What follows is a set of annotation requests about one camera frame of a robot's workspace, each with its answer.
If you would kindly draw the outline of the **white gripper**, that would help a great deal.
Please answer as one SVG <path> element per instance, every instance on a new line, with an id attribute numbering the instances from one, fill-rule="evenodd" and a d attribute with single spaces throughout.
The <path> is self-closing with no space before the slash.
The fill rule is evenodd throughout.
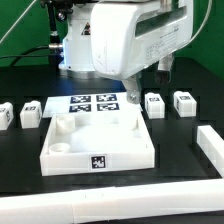
<path id="1" fill-rule="evenodd" d="M 178 0 L 175 9 L 163 7 L 160 0 L 101 1 L 91 13 L 93 66 L 103 77 L 126 79 L 127 101 L 139 104 L 141 75 L 136 73 L 159 61 L 155 82 L 169 83 L 171 53 L 187 44 L 192 31 L 193 0 Z"/>

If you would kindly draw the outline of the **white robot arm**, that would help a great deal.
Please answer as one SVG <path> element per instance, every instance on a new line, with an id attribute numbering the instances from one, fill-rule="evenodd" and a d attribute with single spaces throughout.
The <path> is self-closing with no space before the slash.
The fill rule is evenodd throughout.
<path id="1" fill-rule="evenodd" d="M 132 104 L 141 101 L 141 73 L 157 66 L 168 83 L 174 53 L 199 34 L 195 0 L 39 0 L 48 9 L 60 71 L 80 78 L 118 80 Z"/>

